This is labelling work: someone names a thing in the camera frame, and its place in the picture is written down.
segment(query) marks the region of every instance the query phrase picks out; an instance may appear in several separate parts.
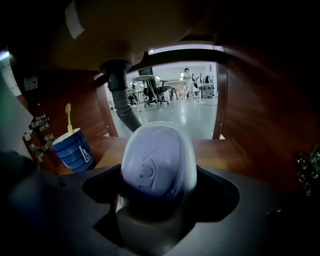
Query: wooden panel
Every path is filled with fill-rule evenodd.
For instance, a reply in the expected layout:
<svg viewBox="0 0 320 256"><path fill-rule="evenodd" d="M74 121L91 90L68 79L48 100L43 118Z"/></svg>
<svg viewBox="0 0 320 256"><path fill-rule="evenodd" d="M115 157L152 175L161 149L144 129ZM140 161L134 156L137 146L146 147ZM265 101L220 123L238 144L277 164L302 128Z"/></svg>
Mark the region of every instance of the wooden panel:
<svg viewBox="0 0 320 256"><path fill-rule="evenodd" d="M26 149L28 150L30 156L32 157L32 159L36 163L38 163L37 159L35 158L34 154L31 152L30 147L29 147L31 144L35 144L37 146L39 146L41 144L38 136L36 135L35 132L32 132L31 133L31 140L26 141L25 137L23 137L22 139L23 139L23 143L24 143ZM47 154L43 154L42 160L43 160L43 162L40 164L40 168L42 170L46 170L48 172L51 172L54 175L58 174L56 166L52 163L51 159L48 157Z"/></svg>
<svg viewBox="0 0 320 256"><path fill-rule="evenodd" d="M107 128L110 136L118 137L117 129L112 119L112 114L110 111L106 88L104 84L96 87L96 97L98 99L101 115L104 121L104 126Z"/></svg>
<svg viewBox="0 0 320 256"><path fill-rule="evenodd" d="M96 168L121 164L128 139L104 137L91 145ZM257 167L246 152L233 139L193 139L197 165L245 175L262 180Z"/></svg>
<svg viewBox="0 0 320 256"><path fill-rule="evenodd" d="M264 180L289 196L300 187L295 158L320 142L304 74L295 62L257 48L225 45L224 50L228 92L222 135L235 139Z"/></svg>
<svg viewBox="0 0 320 256"><path fill-rule="evenodd" d="M73 128L81 128L88 142L108 133L106 124L113 120L105 122L102 116L94 81L97 74L95 71L81 70L50 70L38 74L38 88L25 92L25 97L34 117L46 114L51 118L47 130L36 130L39 138L48 134L57 138L68 131L67 103L71 104ZM60 163L54 152L47 155L54 165Z"/></svg>
<svg viewBox="0 0 320 256"><path fill-rule="evenodd" d="M28 102L22 94L17 96L16 98L21 102L21 104L25 107L26 110L29 110Z"/></svg>
<svg viewBox="0 0 320 256"><path fill-rule="evenodd" d="M227 67L222 135L235 139L285 196L300 187L295 157L320 142L317 58L310 53L317 48L317 23L311 9L241 6L219 39Z"/></svg>
<svg viewBox="0 0 320 256"><path fill-rule="evenodd" d="M225 63L216 63L218 106L213 129L212 139L219 139L224 125L227 107L227 67Z"/></svg>

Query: blue plastic cup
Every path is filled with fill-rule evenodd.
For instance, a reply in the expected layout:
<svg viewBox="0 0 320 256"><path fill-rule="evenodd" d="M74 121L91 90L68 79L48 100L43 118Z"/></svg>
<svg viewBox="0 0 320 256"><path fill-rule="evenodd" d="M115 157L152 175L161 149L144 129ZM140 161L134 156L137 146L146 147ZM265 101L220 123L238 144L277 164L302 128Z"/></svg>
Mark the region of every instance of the blue plastic cup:
<svg viewBox="0 0 320 256"><path fill-rule="evenodd" d="M74 129L71 136L67 132L57 138L52 143L52 148L64 165L74 173L95 167L95 159L80 128Z"/></svg>

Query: toothbrush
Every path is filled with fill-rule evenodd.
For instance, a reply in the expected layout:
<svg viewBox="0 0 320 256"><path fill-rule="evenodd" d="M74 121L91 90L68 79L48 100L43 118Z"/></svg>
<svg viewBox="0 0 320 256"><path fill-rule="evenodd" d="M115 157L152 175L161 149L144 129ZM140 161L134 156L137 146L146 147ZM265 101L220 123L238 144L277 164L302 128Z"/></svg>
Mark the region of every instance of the toothbrush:
<svg viewBox="0 0 320 256"><path fill-rule="evenodd" d="M72 129L72 125L71 125L70 111L71 111L71 105L70 105L70 103L68 103L68 104L65 106L65 112L66 112L67 115L68 115L68 133L69 133L69 136L71 136L72 134L74 134L74 130Z"/></svg>

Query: white floor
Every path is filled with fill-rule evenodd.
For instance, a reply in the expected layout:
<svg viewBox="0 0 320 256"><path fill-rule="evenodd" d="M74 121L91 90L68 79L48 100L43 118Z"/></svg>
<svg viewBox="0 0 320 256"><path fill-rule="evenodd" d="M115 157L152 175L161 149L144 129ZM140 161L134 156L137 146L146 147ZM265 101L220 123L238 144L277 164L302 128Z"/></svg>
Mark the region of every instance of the white floor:
<svg viewBox="0 0 320 256"><path fill-rule="evenodd" d="M192 139L211 139L214 131L217 115L217 99L203 98L184 99L169 101L160 104L160 108L145 109L134 106L132 109L142 124L154 121L167 121L176 123L189 133ZM132 132L119 119L116 110L112 109L112 118L119 137L129 138Z"/></svg>

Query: gray pipe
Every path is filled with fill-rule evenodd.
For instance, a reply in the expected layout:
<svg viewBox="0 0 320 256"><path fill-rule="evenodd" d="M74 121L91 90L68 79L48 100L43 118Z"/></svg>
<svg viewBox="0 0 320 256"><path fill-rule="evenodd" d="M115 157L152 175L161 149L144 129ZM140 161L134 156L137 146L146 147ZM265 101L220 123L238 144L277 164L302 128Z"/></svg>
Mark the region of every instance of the gray pipe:
<svg viewBox="0 0 320 256"><path fill-rule="evenodd" d="M127 89L113 91L112 97L118 117L134 132L141 126L141 123L129 104Z"/></svg>
<svg viewBox="0 0 320 256"><path fill-rule="evenodd" d="M141 122L129 104L127 92L127 70L129 70L129 64L124 60L114 59L104 63L101 70L108 77L109 90L112 93L118 117L134 132L141 126Z"/></svg>

